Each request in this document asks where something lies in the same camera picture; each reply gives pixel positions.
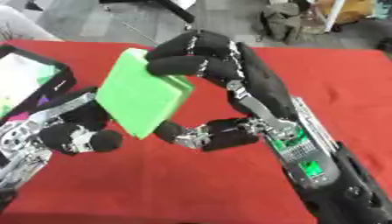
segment robotic arm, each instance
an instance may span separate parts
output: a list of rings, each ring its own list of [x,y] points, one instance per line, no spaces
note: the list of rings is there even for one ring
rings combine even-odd
[[[120,147],[121,135],[103,129],[109,116],[95,102],[95,92],[96,87],[89,87],[61,96],[32,111],[26,120],[0,128],[0,212],[49,162],[52,150],[76,155]]]
[[[203,151],[261,138],[319,224],[392,223],[385,192],[250,48],[216,33],[191,31],[162,44],[147,59],[148,69],[157,76],[197,74],[225,88],[232,106],[247,115],[195,129],[164,122],[155,132],[158,137]]]

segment screw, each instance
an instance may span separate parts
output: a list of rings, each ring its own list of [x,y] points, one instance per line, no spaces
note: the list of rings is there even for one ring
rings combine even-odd
[[[239,88],[241,86],[241,83],[238,80],[232,80],[227,84],[227,89],[228,90],[236,90],[237,88]]]
[[[359,186],[350,186],[346,190],[346,195],[352,199],[356,199],[362,194],[362,189]]]

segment tablet screen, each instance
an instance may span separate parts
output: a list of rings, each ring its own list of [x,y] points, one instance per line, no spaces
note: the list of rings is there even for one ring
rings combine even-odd
[[[0,59],[0,118],[10,113],[56,73],[55,66],[10,53]]]

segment red table surface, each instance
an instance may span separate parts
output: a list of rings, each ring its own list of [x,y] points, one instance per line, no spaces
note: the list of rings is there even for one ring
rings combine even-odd
[[[78,88],[100,85],[132,44],[15,41],[15,46],[68,64]],[[392,66],[377,51],[256,48],[392,193]],[[240,116],[223,89],[191,78],[195,91],[174,120],[195,126]],[[115,130],[122,129],[116,124]],[[51,163],[20,191],[1,223],[278,223],[315,220],[289,187],[263,143],[198,153],[154,136],[125,137],[107,154]]]

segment screen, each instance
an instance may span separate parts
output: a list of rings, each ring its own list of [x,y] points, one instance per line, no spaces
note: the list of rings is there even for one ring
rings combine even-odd
[[[0,118],[10,113],[58,71],[55,66],[39,63],[10,53],[0,59]]]
[[[323,173],[319,163],[316,161],[304,161],[299,163],[299,167],[301,167],[302,171],[306,174],[307,177],[312,178],[318,176]]]

